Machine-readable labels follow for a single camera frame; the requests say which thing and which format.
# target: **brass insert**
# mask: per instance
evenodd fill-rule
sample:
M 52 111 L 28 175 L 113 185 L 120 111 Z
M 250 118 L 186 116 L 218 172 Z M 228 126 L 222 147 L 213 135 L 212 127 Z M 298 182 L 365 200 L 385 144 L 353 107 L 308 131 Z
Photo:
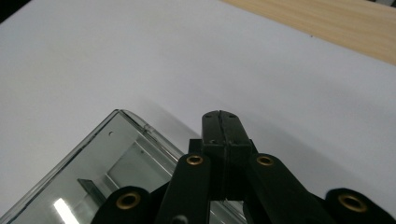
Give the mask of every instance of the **brass insert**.
M 187 163 L 190 165 L 199 165 L 204 161 L 204 158 L 200 156 L 189 156 L 187 158 Z
M 266 166 L 270 166 L 272 164 L 274 164 L 274 161 L 266 156 L 260 156 L 257 158 L 257 162 L 261 165 L 266 165 Z
M 116 202 L 119 209 L 127 210 L 136 207 L 140 203 L 140 194 L 136 191 L 121 195 Z
M 351 194 L 341 194 L 338 196 L 338 201 L 347 209 L 354 212 L 363 213 L 367 211 L 367 205 L 359 198 Z

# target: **wooden surface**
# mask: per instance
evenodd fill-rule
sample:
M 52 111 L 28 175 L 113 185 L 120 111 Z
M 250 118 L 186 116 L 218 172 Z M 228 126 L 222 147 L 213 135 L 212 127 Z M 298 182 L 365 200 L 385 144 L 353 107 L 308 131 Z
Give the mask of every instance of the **wooden surface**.
M 396 64 L 396 8 L 361 0 L 223 0 Z

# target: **black plastic part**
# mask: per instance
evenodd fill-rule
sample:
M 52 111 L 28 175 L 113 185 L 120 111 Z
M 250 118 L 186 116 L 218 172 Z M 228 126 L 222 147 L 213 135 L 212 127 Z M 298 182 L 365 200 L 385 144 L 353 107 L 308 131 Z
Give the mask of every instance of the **black plastic part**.
M 210 160 L 207 156 L 197 153 L 182 156 L 178 160 L 155 223 L 208 223 L 209 181 Z
M 0 23 L 29 2 L 30 0 L 0 0 Z
M 271 224 L 271 220 L 265 212 L 265 209 L 254 194 L 247 196 L 244 200 L 243 211 L 247 224 Z
M 257 153 L 259 153 L 258 151 L 257 151 L 257 148 L 256 148 L 256 146 L 254 145 L 254 143 L 253 143 L 253 141 L 250 139 L 250 144 L 251 144 L 251 154 L 257 154 Z
M 202 151 L 212 162 L 210 199 L 244 200 L 247 182 L 245 169 L 248 158 L 257 149 L 248 139 L 239 118 L 232 113 L 206 113 L 202 124 Z
M 84 190 L 91 196 L 93 201 L 101 206 L 106 201 L 105 195 L 103 195 L 102 191 L 96 187 L 93 181 L 89 179 L 77 179 L 78 183 L 84 188 Z
M 202 140 L 190 139 L 189 153 L 202 153 Z
M 210 200 L 224 201 L 226 198 L 228 151 L 219 120 L 219 111 L 202 116 L 202 152 L 210 158 Z
M 154 223 L 155 217 L 157 216 L 158 211 L 160 211 L 161 204 L 163 203 L 163 197 L 166 190 L 168 189 L 168 186 L 169 182 L 150 193 L 149 214 L 146 218 L 146 223 Z
M 325 210 L 327 209 L 326 208 L 326 203 L 324 202 L 324 200 L 322 198 L 319 198 L 317 195 L 315 195 L 313 193 L 311 193 L 311 195 L 312 195 L 312 197 L 314 197 L 317 200 L 317 202 L 320 204 L 320 206 L 322 208 L 324 208 Z
M 247 179 L 272 223 L 335 223 L 278 158 L 252 155 Z
M 228 151 L 226 197 L 229 201 L 242 201 L 247 192 L 245 170 L 252 154 L 252 145 L 236 115 L 220 111 L 219 116 Z
M 125 194 L 133 193 L 139 196 L 136 206 L 129 209 L 120 209 L 117 200 Z M 99 208 L 92 224 L 140 224 L 147 223 L 146 219 L 149 211 L 149 193 L 137 187 L 125 187 L 114 191 Z
M 326 195 L 328 212 L 338 223 L 394 224 L 395 219 L 364 195 L 351 189 L 333 189 Z

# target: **transparent container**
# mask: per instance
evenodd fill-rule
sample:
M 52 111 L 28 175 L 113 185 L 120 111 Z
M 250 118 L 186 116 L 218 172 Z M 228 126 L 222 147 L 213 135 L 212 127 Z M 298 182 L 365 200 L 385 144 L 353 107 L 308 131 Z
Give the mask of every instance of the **transparent container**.
M 0 223 L 91 223 L 115 190 L 148 192 L 172 177 L 183 153 L 137 115 L 113 111 L 17 202 Z M 210 223 L 246 223 L 239 202 L 212 202 Z

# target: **white surface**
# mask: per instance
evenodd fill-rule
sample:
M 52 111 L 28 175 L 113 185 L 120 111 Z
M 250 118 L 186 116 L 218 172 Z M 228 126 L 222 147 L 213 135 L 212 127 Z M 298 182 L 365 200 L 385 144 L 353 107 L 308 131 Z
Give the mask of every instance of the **white surface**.
M 35 0 L 0 25 L 0 215 L 113 109 L 186 151 L 242 120 L 312 192 L 396 217 L 396 67 L 219 1 Z

